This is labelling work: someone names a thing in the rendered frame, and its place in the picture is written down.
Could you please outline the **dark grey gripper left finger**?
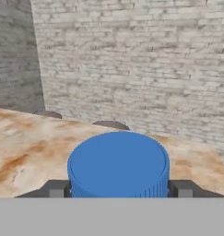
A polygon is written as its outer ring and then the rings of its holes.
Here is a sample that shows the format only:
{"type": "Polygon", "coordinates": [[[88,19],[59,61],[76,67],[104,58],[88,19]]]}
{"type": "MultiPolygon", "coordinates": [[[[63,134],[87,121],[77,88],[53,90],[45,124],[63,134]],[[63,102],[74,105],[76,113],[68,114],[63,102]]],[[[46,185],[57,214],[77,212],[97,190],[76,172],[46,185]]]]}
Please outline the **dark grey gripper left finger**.
{"type": "Polygon", "coordinates": [[[21,197],[36,197],[36,198],[58,198],[70,197],[71,183],[69,180],[49,180],[40,189],[21,195],[21,197]]]}

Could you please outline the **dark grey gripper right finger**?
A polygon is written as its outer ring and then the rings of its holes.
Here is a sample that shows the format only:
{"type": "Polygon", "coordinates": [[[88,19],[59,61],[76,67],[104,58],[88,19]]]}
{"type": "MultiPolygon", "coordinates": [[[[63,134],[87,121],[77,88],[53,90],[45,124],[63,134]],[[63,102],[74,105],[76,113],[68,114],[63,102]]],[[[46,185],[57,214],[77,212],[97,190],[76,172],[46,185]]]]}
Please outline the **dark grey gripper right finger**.
{"type": "Polygon", "coordinates": [[[224,195],[201,188],[191,180],[169,180],[168,197],[176,198],[218,198],[224,195]]]}

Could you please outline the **blue-capped mayonnaise jar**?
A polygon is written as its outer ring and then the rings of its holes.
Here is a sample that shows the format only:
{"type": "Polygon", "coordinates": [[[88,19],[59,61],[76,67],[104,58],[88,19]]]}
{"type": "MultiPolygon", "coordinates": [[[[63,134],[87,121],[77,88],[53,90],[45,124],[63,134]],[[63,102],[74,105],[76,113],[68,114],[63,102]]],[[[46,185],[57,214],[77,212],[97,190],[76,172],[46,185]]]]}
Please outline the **blue-capped mayonnaise jar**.
{"type": "Polygon", "coordinates": [[[166,197],[169,155],[161,143],[134,132],[93,136],[70,154],[73,197],[166,197]]]}

